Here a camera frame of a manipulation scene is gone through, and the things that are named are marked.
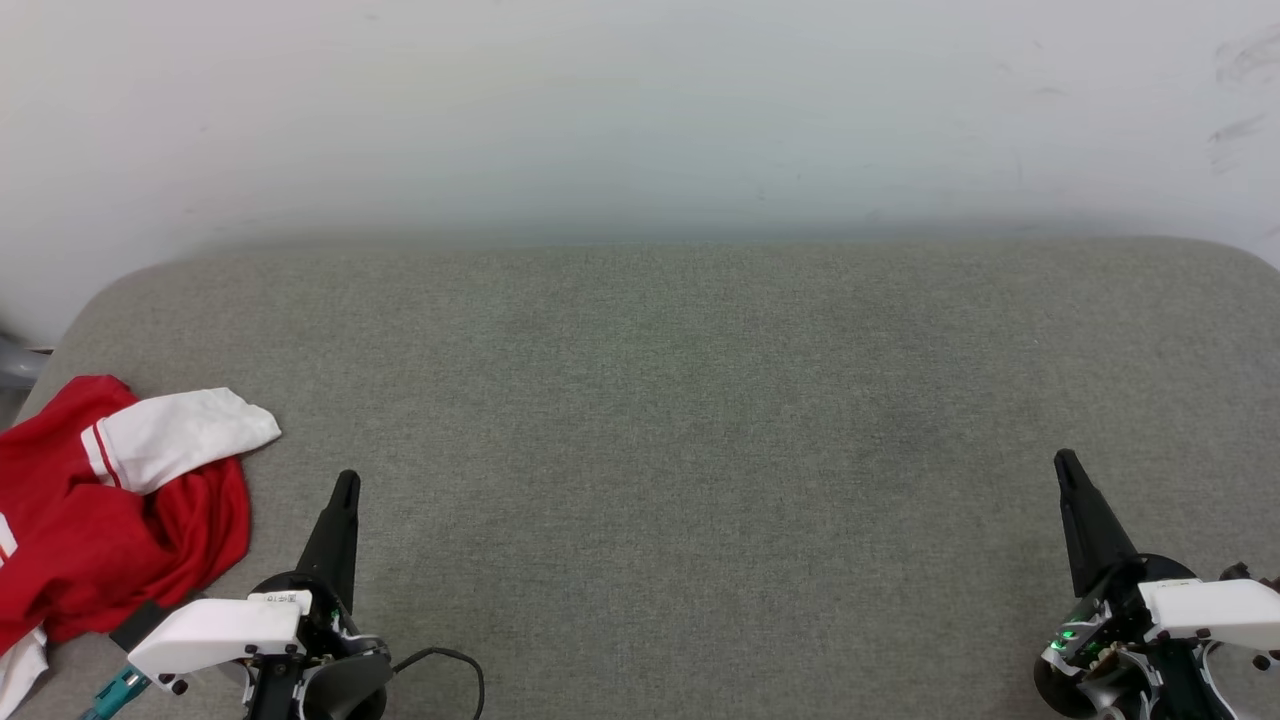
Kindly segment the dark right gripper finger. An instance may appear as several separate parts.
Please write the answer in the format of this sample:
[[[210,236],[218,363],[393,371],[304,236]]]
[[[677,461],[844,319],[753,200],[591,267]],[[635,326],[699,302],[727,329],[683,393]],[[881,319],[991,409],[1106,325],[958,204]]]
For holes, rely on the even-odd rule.
[[[1140,553],[1075,451],[1057,451],[1053,468],[1075,597],[1098,593],[1106,600],[1125,600],[1140,582]]]

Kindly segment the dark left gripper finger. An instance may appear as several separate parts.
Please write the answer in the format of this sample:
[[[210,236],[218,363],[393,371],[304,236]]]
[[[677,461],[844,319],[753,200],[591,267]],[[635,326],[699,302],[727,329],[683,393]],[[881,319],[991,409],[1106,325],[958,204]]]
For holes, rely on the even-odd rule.
[[[361,479],[343,470],[320,512],[294,570],[325,582],[346,611],[355,610]]]

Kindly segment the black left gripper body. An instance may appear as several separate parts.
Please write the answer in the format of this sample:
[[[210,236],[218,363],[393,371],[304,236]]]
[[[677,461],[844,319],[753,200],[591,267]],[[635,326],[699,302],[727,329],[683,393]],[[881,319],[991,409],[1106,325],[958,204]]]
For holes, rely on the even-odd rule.
[[[284,650],[250,655],[244,720],[380,720],[390,653],[355,625],[355,571],[287,571],[253,588],[310,600]]]

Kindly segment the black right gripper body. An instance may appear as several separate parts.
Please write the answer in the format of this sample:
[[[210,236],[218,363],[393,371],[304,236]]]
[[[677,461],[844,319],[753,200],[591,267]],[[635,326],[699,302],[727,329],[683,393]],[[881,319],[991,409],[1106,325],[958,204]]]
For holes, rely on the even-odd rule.
[[[1210,671],[1216,642],[1148,634],[1155,621],[1140,585],[1194,579],[1153,553],[1102,573],[1036,661],[1039,697],[1071,720],[1238,720]]]

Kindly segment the red and white jersey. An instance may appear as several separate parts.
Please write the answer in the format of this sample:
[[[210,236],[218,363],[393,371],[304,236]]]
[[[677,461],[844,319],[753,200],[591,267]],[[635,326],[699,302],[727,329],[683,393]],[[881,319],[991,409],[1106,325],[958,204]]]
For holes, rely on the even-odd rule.
[[[0,433],[0,720],[46,647],[214,583],[250,547],[241,456],[282,430],[228,388],[140,398],[78,375]]]

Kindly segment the grey metal frame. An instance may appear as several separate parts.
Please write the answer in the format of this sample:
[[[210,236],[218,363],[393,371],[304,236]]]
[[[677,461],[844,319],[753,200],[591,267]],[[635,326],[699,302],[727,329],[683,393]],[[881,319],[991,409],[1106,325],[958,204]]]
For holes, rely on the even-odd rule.
[[[0,389],[29,392],[50,361],[50,354],[29,348],[0,331]]]

